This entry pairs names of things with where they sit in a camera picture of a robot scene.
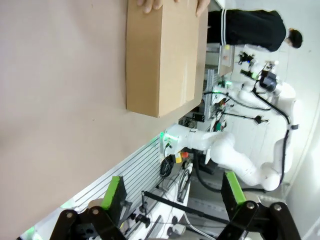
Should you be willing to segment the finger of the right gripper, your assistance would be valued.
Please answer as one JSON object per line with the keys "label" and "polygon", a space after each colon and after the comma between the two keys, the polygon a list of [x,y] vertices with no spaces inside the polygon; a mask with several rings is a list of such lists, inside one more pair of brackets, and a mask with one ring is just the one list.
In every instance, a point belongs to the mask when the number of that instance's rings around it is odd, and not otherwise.
{"label": "finger of the right gripper", "polygon": [[243,63],[247,63],[249,65],[254,65],[256,64],[258,61],[255,58],[254,54],[247,54],[244,51],[240,51],[238,54],[238,64],[242,65]]}
{"label": "finger of the right gripper", "polygon": [[240,73],[252,80],[257,80],[259,77],[259,74],[256,72],[251,72],[251,71],[245,71],[245,70],[241,70]]}

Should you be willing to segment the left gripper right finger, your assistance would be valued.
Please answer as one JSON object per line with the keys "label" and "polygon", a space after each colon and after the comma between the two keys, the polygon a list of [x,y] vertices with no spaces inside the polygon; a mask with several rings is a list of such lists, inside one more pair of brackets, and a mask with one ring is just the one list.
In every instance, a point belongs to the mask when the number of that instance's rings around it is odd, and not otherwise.
{"label": "left gripper right finger", "polygon": [[221,240],[244,240],[250,232],[264,240],[301,239],[288,206],[275,202],[266,207],[247,200],[234,172],[224,173],[220,192],[229,217],[219,234]]}

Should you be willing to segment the person's left hand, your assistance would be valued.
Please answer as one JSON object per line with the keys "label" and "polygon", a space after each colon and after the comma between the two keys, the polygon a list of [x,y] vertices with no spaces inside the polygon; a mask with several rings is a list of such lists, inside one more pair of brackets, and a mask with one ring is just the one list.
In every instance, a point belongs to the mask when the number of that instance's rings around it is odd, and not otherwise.
{"label": "person's left hand", "polygon": [[200,17],[201,14],[208,8],[210,2],[210,0],[198,0],[195,15]]}

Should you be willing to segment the person's right hand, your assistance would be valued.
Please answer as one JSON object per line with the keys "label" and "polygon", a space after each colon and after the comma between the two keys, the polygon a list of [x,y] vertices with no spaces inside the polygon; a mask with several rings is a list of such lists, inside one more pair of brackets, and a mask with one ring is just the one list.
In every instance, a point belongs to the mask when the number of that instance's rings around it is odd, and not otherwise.
{"label": "person's right hand", "polygon": [[145,14],[149,14],[152,10],[159,10],[163,6],[163,0],[136,0],[136,4],[142,7]]}

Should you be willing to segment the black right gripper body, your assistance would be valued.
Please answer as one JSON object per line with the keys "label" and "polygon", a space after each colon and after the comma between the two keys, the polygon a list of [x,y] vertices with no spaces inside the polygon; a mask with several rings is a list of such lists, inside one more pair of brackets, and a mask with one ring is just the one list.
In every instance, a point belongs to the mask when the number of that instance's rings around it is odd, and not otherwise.
{"label": "black right gripper body", "polygon": [[265,90],[275,90],[277,86],[277,75],[271,71],[263,70],[259,76],[259,85]]}

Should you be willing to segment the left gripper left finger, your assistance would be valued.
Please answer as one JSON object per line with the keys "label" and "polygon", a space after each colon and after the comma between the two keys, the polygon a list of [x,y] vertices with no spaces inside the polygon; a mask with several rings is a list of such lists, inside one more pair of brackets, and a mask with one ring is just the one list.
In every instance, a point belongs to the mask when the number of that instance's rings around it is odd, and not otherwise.
{"label": "left gripper left finger", "polygon": [[50,239],[124,240],[125,236],[120,231],[121,214],[124,207],[131,207],[126,197],[123,177],[113,176],[101,203],[87,208],[82,213],[73,209],[62,211]]}

